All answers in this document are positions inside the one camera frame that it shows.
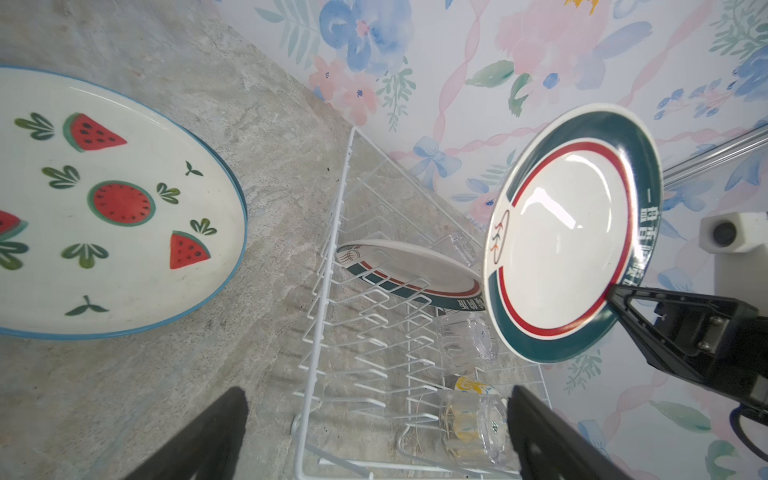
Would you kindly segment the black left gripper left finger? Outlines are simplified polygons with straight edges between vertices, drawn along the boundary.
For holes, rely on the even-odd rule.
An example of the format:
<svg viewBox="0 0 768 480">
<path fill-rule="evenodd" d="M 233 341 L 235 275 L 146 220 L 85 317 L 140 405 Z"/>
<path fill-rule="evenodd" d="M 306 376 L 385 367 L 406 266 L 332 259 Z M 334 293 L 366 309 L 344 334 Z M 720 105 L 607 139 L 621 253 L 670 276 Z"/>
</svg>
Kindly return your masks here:
<svg viewBox="0 0 768 480">
<path fill-rule="evenodd" d="M 128 477 L 232 479 L 246 432 L 245 391 L 229 388 Z"/>
</svg>

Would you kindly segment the white plate dark underside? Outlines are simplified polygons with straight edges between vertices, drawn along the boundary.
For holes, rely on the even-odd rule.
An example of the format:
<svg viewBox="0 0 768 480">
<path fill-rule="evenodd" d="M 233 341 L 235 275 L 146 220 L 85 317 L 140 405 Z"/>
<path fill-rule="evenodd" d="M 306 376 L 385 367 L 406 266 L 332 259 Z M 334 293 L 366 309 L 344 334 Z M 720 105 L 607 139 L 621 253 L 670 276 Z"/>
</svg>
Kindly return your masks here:
<svg viewBox="0 0 768 480">
<path fill-rule="evenodd" d="M 360 240 L 338 246 L 335 260 L 357 278 L 405 300 L 445 310 L 486 309 L 480 276 L 424 247 L 392 240 Z"/>
</svg>

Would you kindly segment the watermelon pattern plate blue rim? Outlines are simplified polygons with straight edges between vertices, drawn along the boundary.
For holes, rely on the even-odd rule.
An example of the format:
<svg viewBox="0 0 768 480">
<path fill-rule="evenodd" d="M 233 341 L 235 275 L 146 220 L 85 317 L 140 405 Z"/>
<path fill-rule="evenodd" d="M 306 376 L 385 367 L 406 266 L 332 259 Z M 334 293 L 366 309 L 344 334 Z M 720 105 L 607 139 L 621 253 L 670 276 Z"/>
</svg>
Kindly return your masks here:
<svg viewBox="0 0 768 480">
<path fill-rule="evenodd" d="M 170 324 L 234 277 L 245 195 L 164 115 L 69 76 L 1 70 L 1 331 L 93 340 Z"/>
</svg>

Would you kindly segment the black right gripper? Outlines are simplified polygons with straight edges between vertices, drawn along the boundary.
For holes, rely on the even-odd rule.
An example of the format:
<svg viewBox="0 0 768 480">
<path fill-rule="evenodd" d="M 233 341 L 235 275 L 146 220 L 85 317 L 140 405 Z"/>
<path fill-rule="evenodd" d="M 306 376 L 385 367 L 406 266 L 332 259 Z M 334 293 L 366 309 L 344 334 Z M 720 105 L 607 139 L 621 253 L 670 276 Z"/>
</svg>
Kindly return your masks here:
<svg viewBox="0 0 768 480">
<path fill-rule="evenodd" d="M 615 285 L 607 301 L 657 370 L 767 412 L 767 319 L 745 302 Z"/>
</svg>

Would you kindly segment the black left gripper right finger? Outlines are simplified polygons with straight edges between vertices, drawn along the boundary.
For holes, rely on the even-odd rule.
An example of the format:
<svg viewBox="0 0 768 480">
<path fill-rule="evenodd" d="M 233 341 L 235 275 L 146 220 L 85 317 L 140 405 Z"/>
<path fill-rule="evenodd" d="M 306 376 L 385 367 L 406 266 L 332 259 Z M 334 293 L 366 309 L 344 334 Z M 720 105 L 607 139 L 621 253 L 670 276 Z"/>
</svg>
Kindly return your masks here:
<svg viewBox="0 0 768 480">
<path fill-rule="evenodd" d="M 524 479 L 630 479 L 522 385 L 511 391 L 507 423 Z"/>
</svg>

